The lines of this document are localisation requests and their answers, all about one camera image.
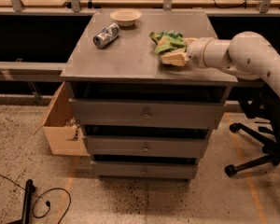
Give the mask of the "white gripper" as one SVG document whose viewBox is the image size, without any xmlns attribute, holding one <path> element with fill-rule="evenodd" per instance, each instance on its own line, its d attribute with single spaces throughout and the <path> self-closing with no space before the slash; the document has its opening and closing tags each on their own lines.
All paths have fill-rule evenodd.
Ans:
<svg viewBox="0 0 280 224">
<path fill-rule="evenodd" d="M 187 37 L 183 38 L 186 43 L 187 53 L 178 52 L 178 53 L 165 53 L 161 56 L 161 62 L 163 64 L 170 64 L 174 66 L 184 66 L 189 62 L 193 67 L 197 68 L 208 68 L 209 59 L 211 54 L 214 51 L 211 48 L 212 42 L 214 41 L 213 37 Z"/>
</svg>

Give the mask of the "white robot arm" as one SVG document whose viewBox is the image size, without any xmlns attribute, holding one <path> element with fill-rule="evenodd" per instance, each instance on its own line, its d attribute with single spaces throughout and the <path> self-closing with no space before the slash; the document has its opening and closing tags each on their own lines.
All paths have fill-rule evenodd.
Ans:
<svg viewBox="0 0 280 224">
<path fill-rule="evenodd" d="M 186 50 L 160 56 L 163 64 L 201 69 L 216 68 L 243 78 L 261 78 L 280 98 L 280 55 L 262 35 L 242 32 L 231 40 L 214 37 L 186 38 Z"/>
</svg>

